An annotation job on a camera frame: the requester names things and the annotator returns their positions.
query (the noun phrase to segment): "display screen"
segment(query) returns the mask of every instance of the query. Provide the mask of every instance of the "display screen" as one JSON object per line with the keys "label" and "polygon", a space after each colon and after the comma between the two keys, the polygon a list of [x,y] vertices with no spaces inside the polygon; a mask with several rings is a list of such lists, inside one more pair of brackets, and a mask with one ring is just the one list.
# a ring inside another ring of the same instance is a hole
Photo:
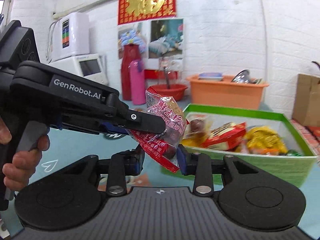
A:
{"label": "display screen", "polygon": [[98,65],[98,60],[96,59],[80,61],[79,63],[84,77],[101,72]]}
{"label": "display screen", "polygon": [[69,46],[69,20],[62,23],[62,48]]}

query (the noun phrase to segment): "black plastic base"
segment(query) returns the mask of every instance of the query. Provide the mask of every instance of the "black plastic base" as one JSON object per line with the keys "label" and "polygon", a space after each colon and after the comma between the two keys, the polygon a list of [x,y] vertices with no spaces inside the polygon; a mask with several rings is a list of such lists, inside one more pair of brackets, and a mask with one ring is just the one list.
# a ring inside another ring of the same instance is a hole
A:
{"label": "black plastic base", "polygon": [[44,239],[307,240],[310,238],[297,227],[278,232],[261,232],[241,227],[226,218],[211,198],[197,197],[188,187],[134,187],[128,195],[110,198],[102,211],[83,225],[53,232],[25,228],[14,238],[14,240]]}
{"label": "black plastic base", "polygon": [[64,230],[86,222],[100,207],[97,189],[75,175],[31,184],[15,201],[18,216],[41,230]]}

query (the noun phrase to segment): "window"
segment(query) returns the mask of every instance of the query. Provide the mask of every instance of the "window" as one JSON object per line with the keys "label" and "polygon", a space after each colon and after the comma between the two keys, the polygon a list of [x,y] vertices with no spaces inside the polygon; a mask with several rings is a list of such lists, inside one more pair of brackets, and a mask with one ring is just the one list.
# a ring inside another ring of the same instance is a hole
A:
{"label": "window", "polygon": [[3,30],[4,26],[7,25],[10,21],[9,16],[9,8],[10,8],[10,2],[11,0],[0,0],[0,15],[3,15],[3,17],[0,17],[0,29]]}
{"label": "window", "polygon": [[2,14],[4,0],[0,0],[0,14]]}

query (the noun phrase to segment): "red bag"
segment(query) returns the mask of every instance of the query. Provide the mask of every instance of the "red bag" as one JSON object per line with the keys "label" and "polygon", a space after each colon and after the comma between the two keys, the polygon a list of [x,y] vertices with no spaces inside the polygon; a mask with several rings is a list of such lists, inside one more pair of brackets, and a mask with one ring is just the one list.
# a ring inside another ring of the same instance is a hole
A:
{"label": "red bag", "polygon": [[161,116],[166,124],[163,134],[129,130],[131,136],[139,142],[144,151],[169,171],[179,170],[176,149],[186,129],[186,119],[173,97],[163,97],[153,88],[146,91],[148,114]]}

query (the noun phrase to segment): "heart drawing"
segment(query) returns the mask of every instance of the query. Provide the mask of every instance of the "heart drawing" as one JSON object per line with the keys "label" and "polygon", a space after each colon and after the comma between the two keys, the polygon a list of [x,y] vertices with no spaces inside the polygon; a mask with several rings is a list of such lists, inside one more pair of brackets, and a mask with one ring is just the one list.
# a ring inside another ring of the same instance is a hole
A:
{"label": "heart drawing", "polygon": [[57,163],[58,163],[58,160],[54,160],[54,161],[42,163],[41,166],[45,168],[44,172],[50,172],[55,168]]}

